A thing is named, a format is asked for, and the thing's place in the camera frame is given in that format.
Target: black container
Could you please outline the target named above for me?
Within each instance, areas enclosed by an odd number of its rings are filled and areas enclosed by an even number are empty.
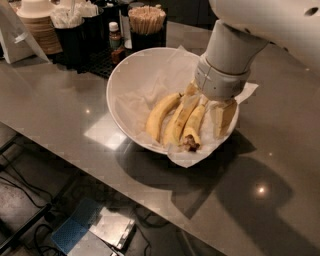
[[[120,15],[119,15],[119,4],[116,0],[98,0],[94,2],[98,7],[103,9],[102,13],[102,22],[104,26],[104,34],[106,41],[109,39],[109,23],[117,22],[120,24]]]
[[[140,51],[154,47],[166,47],[166,27],[154,34],[140,35],[131,30],[132,50]]]
[[[3,50],[2,50],[2,46],[0,44],[0,58],[2,58],[2,57],[3,57]]]
[[[102,8],[98,8],[99,14],[93,17],[84,17],[84,30],[86,34],[86,42],[89,52],[97,52],[104,49],[107,34],[103,25]]]
[[[74,28],[55,28],[68,69],[79,68],[89,61],[84,23]]]

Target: robotic arm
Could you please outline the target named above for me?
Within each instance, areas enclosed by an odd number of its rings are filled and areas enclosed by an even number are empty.
[[[313,0],[209,0],[220,20],[195,80],[211,100],[241,93],[254,57],[273,42],[314,71],[320,71],[320,3]]]

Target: gray countertop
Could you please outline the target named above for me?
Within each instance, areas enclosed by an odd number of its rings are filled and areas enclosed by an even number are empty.
[[[204,52],[210,31],[168,25],[169,47]],[[107,81],[36,57],[0,61],[0,121],[230,256],[320,255],[319,77],[274,45],[230,138],[180,168],[127,138]]]

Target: yellow banana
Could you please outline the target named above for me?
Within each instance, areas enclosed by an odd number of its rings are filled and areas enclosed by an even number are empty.
[[[180,102],[182,95],[172,93],[162,98],[151,110],[147,122],[146,132],[156,141],[160,140],[160,132],[165,116]]]
[[[208,99],[199,104],[191,113],[183,130],[183,144],[188,151],[196,151],[201,146],[199,130],[206,111]]]
[[[217,138],[223,137],[230,126],[238,103],[235,99],[220,102],[211,111],[211,118],[214,124],[214,134]]]
[[[180,103],[171,119],[169,120],[164,134],[162,144],[166,146],[171,143],[174,145],[180,144],[182,130],[194,108],[197,106],[200,95],[187,96]]]

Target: wax paper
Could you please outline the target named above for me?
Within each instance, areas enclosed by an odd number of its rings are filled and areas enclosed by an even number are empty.
[[[114,99],[116,122],[124,132],[127,131],[127,134],[139,145],[152,151],[166,154],[172,162],[185,168],[205,159],[230,136],[236,128],[240,103],[250,97],[258,87],[257,84],[246,83],[242,93],[235,98],[239,105],[229,126],[229,130],[224,137],[216,138],[214,136],[210,111],[212,106],[217,102],[210,101],[207,104],[206,113],[200,128],[200,138],[202,141],[200,149],[196,152],[187,152],[183,147],[174,145],[163,147],[161,143],[153,140],[145,132],[145,123],[148,115],[157,101],[165,95],[172,92],[184,92],[188,83],[194,78],[193,74],[196,66],[197,59],[187,59],[186,51],[180,47],[160,68],[157,68],[156,72],[150,72],[151,76],[143,79],[133,77],[130,80],[130,87],[137,89],[120,93]],[[165,118],[162,124],[162,133],[173,112],[174,110]]]

